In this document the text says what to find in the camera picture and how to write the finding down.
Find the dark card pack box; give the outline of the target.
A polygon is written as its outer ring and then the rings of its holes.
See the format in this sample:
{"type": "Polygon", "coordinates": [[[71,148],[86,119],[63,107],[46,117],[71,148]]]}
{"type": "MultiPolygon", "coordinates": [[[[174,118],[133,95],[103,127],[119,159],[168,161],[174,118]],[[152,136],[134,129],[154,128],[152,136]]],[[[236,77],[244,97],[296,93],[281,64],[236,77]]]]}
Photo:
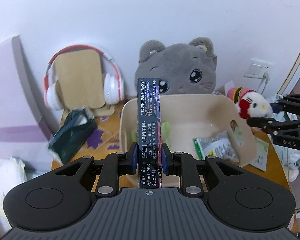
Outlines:
{"type": "Polygon", "coordinates": [[[161,188],[161,120],[159,80],[138,79],[139,187],[161,188]]]}

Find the light blue clothing pile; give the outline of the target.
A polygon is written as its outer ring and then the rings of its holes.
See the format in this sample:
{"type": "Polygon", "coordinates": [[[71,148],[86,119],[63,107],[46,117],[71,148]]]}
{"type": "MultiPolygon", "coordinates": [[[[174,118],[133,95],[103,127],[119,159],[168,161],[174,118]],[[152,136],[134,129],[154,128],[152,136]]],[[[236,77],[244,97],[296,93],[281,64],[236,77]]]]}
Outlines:
{"type": "MultiPolygon", "coordinates": [[[[284,96],[277,95],[275,96],[276,100],[282,99],[284,96]]],[[[279,112],[274,113],[272,118],[277,121],[292,121],[292,120],[300,120],[300,116],[287,113],[287,112],[279,112]]],[[[284,146],[274,145],[275,151],[279,157],[279,161],[283,167],[284,173],[289,182],[293,182],[299,175],[300,168],[300,150],[296,150],[293,148],[288,148],[284,146]]]]}

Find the burger hat plush toy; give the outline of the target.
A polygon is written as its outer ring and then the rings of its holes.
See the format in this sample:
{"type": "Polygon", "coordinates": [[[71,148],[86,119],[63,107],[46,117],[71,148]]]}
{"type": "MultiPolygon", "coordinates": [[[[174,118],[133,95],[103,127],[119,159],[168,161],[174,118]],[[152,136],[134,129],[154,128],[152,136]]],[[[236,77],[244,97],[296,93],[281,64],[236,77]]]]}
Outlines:
{"type": "Polygon", "coordinates": [[[234,102],[242,119],[272,117],[273,109],[270,103],[252,89],[233,87],[226,96],[234,102]]]}

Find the white green paper card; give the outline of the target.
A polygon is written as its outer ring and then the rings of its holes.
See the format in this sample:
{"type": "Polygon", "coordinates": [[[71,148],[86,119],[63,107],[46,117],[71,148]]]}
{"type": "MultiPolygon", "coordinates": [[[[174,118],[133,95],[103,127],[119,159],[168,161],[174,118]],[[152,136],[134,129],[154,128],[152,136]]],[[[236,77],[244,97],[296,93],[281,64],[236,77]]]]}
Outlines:
{"type": "Polygon", "coordinates": [[[249,164],[261,171],[266,172],[269,143],[261,140],[258,137],[255,137],[255,141],[257,146],[257,155],[256,158],[249,164]]]}

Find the beige plastic storage basket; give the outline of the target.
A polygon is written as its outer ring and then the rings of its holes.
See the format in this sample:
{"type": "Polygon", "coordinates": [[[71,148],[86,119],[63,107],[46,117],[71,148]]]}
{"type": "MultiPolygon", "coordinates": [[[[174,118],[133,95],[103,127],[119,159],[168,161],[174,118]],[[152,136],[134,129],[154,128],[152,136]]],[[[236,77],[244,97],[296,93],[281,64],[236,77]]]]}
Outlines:
{"type": "Polygon", "coordinates": [[[248,165],[257,155],[250,127],[239,117],[235,104],[223,95],[162,95],[160,121],[170,124],[168,148],[171,152],[181,151],[197,158],[194,138],[213,138],[227,131],[238,156],[238,166],[248,165]]]}

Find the silver green snack bag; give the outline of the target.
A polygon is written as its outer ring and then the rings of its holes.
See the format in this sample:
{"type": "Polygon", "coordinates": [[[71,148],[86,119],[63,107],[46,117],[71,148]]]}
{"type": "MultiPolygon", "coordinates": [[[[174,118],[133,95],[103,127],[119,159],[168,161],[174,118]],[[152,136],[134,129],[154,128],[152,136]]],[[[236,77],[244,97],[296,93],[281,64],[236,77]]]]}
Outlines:
{"type": "Polygon", "coordinates": [[[200,160],[204,160],[207,156],[215,156],[233,163],[239,163],[238,155],[232,146],[227,131],[223,131],[213,138],[193,138],[192,141],[200,160]]]}

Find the dark green tissue pack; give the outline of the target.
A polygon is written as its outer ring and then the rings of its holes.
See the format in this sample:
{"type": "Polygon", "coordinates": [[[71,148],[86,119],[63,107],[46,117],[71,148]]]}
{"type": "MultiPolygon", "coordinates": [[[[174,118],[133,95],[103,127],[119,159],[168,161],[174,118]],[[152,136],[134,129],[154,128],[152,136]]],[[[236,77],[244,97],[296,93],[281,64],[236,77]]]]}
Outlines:
{"type": "Polygon", "coordinates": [[[53,158],[67,164],[97,128],[95,117],[87,108],[73,109],[48,144],[53,158]]]}

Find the red white headphones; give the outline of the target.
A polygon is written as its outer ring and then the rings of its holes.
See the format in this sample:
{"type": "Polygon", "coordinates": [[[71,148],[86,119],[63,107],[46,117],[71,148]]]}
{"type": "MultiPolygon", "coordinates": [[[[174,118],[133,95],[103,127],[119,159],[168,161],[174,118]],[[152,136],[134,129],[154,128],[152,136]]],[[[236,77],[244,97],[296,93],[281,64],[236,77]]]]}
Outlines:
{"type": "Polygon", "coordinates": [[[80,49],[93,49],[100,55],[102,73],[105,75],[103,91],[106,103],[111,106],[119,103],[124,99],[124,83],[115,60],[111,56],[109,56],[103,49],[87,44],[76,44],[59,50],[57,53],[55,53],[55,55],[53,55],[53,57],[51,57],[50,61],[48,62],[46,74],[44,76],[44,100],[47,108],[54,110],[64,109],[61,97],[58,95],[56,88],[57,76],[56,71],[53,67],[53,62],[61,53],[80,49]]]}

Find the grey cat plush toy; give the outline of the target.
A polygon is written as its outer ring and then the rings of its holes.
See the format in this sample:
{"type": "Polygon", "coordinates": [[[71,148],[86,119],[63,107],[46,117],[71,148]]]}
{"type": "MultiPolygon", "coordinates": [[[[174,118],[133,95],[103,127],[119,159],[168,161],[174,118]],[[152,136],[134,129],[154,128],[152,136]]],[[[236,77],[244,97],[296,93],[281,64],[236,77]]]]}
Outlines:
{"type": "Polygon", "coordinates": [[[217,55],[207,37],[170,46],[149,40],[140,48],[134,85],[137,87],[141,78],[157,78],[161,95],[212,94],[216,67],[217,55]]]}

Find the wooden headphone stand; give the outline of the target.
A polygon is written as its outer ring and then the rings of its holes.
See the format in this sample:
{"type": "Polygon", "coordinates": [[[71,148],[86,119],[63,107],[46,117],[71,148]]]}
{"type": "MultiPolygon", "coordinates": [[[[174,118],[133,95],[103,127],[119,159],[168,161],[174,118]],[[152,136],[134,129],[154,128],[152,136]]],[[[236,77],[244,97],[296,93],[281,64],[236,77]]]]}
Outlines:
{"type": "Polygon", "coordinates": [[[115,107],[104,98],[101,59],[93,49],[71,50],[59,54],[53,62],[57,76],[57,92],[64,109],[85,107],[94,116],[110,116],[115,107]]]}

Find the white wall socket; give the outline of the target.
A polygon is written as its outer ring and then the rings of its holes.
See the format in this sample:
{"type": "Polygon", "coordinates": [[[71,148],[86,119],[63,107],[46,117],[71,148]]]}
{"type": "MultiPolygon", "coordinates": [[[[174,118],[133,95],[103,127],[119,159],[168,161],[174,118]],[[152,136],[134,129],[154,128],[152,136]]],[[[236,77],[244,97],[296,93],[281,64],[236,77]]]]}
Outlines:
{"type": "Polygon", "coordinates": [[[243,75],[251,79],[263,79],[265,72],[269,72],[274,67],[274,64],[258,59],[251,59],[248,70],[243,75]]]}

